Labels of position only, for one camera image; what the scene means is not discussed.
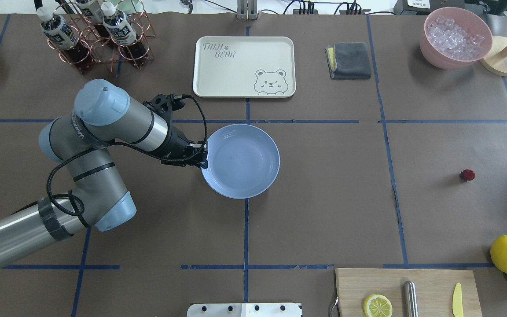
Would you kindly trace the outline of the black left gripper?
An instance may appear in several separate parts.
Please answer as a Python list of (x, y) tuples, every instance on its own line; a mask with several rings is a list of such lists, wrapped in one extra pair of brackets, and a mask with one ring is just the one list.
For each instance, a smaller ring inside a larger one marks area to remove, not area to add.
[(187, 165), (207, 169), (209, 162), (207, 155), (209, 143), (193, 142), (175, 126), (171, 127), (164, 143), (153, 151), (153, 156), (159, 157), (162, 164), (185, 167)]

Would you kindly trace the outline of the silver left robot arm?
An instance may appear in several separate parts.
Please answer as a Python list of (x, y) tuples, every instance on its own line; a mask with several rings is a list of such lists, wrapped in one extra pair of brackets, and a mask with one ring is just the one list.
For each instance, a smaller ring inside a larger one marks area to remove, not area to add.
[(173, 124), (188, 94), (159, 94), (139, 102), (104, 79), (79, 91), (73, 111), (40, 133), (42, 152), (59, 164), (46, 194), (0, 221), (0, 269), (78, 231), (118, 227), (135, 203), (108, 151), (124, 146), (174, 166), (206, 169), (208, 142), (189, 140)]

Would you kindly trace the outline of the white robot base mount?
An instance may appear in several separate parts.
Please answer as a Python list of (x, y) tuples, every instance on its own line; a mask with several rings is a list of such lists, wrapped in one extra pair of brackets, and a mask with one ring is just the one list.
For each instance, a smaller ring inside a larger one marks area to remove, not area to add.
[(270, 303), (196, 303), (187, 310), (187, 317), (302, 317), (302, 304)]

